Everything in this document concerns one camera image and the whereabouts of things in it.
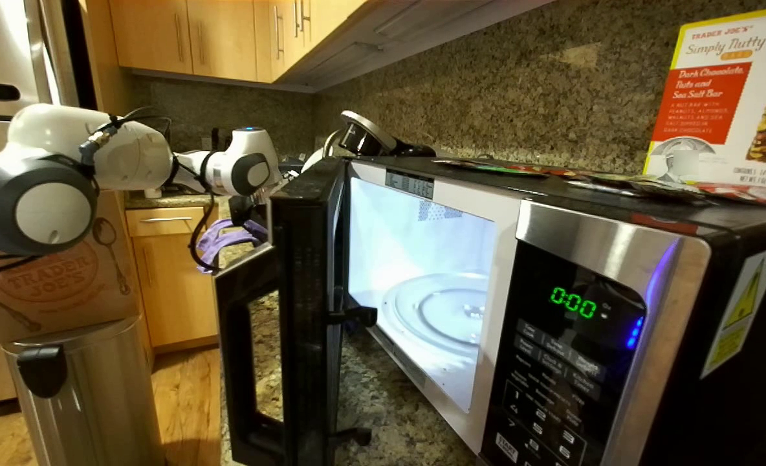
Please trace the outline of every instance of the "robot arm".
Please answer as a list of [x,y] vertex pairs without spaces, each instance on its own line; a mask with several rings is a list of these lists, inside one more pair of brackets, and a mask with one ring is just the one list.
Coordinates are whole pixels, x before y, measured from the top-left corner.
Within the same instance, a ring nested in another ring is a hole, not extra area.
[[175,156],[140,122],[34,104],[13,117],[0,151],[0,251],[42,256],[76,243],[97,190],[184,183],[249,198],[269,182],[278,182],[278,169],[267,132],[236,132],[225,152]]

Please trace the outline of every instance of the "food box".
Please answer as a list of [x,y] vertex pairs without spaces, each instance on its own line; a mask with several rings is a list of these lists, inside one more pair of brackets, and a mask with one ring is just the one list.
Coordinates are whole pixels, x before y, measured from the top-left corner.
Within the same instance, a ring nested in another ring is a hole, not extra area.
[[766,201],[766,10],[679,27],[645,176]]
[[97,194],[92,227],[79,243],[0,271],[0,344],[137,315],[124,230],[119,199]]

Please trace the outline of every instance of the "microwave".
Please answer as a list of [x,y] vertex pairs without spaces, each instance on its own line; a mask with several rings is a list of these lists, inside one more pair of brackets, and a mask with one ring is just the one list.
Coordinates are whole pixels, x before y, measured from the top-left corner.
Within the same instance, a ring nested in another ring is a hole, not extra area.
[[[365,326],[483,466],[766,463],[766,208],[679,204],[439,165],[324,157],[271,240],[215,276],[242,463],[333,463]],[[278,304],[282,419],[252,313]]]

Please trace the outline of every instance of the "digital display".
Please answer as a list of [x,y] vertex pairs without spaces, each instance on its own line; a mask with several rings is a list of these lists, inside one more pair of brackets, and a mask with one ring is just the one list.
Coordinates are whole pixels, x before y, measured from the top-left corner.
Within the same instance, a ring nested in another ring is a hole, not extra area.
[[549,292],[549,304],[568,310],[568,313],[577,313],[579,319],[594,319],[594,310],[597,310],[597,304],[579,295],[579,292],[568,292],[566,288],[554,288]]

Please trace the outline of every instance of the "granite countertop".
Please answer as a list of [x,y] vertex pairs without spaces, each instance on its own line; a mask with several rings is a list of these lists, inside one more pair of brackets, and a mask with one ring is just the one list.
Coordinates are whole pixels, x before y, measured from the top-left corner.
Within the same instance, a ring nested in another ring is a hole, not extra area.
[[[282,416],[282,372],[278,372],[278,313],[276,300],[263,297],[252,315],[252,358],[259,409],[274,419]],[[338,385],[338,428],[369,428],[369,445],[338,445],[338,466],[470,466],[475,456],[439,419],[432,403],[410,385],[401,368],[365,331],[344,335]],[[221,409],[221,466],[238,466],[229,459],[228,416]]]

